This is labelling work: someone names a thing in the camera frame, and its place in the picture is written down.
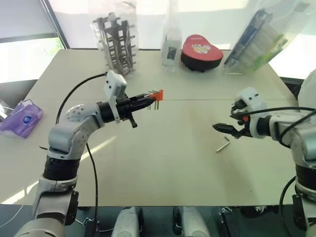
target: robotic arm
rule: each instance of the robotic arm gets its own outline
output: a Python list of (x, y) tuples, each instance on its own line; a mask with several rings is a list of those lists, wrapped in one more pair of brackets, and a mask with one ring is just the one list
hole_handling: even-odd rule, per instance
[(307, 231), (306, 236), (316, 237), (316, 121), (305, 120), (290, 129), (283, 137), (283, 132), (294, 122), (306, 114), (301, 112), (252, 113), (264, 110), (267, 104), (259, 93), (251, 87), (241, 91), (231, 110), (231, 117), (244, 128), (236, 130), (232, 125), (218, 123), (213, 127), (235, 138), (248, 136), (262, 139), (270, 136), (275, 141), (286, 144), (292, 150), (296, 164), (296, 195), (293, 195), (294, 221), (296, 225)]
[(105, 123), (130, 120), (137, 124), (132, 112), (146, 108), (156, 99), (148, 94), (128, 98), (124, 78), (109, 71), (105, 92), (106, 103), (77, 105), (67, 111), (66, 119), (49, 133), (49, 148), (44, 173), (39, 178), (33, 205), (33, 220), (25, 224), (15, 237), (64, 237), (65, 225), (74, 222), (79, 193), (77, 170), (89, 136)]

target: red heart-shaped box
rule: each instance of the red heart-shaped box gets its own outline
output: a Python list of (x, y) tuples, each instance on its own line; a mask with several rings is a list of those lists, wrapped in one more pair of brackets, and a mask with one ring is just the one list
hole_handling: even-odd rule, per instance
[(204, 72), (216, 68), (223, 59), (223, 52), (200, 35), (191, 35), (184, 42), (181, 62), (191, 70)]

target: white table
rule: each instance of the white table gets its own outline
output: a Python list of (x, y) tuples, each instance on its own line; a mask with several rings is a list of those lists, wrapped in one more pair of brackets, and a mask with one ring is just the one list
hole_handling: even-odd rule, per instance
[[(294, 176), (290, 150), (270, 138), (231, 138), (220, 153), (224, 134), (212, 125), (229, 117), (235, 95), (256, 88), (270, 107), (295, 105), (295, 99), (269, 65), (247, 76), (225, 75), (221, 64), (205, 72), (181, 67), (169, 73), (157, 63), (158, 51), (140, 51), (138, 71), (127, 78), (127, 94), (164, 89), (158, 111), (134, 113), (128, 121), (109, 123), (89, 144), (97, 165), (99, 205), (264, 205), (277, 204), (285, 183)], [(106, 70), (94, 50), (61, 50), (30, 91), (44, 116), (26, 140), (0, 137), (0, 203), (32, 204), (43, 172), (49, 130), (64, 96), (80, 81)], [(99, 78), (76, 91), (65, 106), (105, 100)], [(94, 205), (94, 176), (87, 154), (79, 168), (79, 205)], [(291, 203), (291, 190), (285, 203)]]

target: purple tissue box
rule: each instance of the purple tissue box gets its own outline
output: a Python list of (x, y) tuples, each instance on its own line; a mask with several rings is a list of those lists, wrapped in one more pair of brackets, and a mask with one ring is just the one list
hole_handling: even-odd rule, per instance
[(26, 138), (43, 116), (32, 100), (21, 101), (0, 125), (0, 134)]

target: allen key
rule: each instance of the allen key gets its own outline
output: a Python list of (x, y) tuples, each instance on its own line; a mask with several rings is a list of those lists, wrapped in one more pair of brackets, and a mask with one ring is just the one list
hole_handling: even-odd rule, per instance
[(227, 143), (226, 144), (224, 144), (223, 146), (221, 146), (219, 149), (217, 149), (216, 150), (216, 152), (218, 153), (218, 152), (220, 152), (222, 149), (224, 149), (225, 147), (227, 147), (229, 144), (230, 144), (230, 140), (225, 136), (224, 137), (225, 138), (225, 140), (227, 141)]

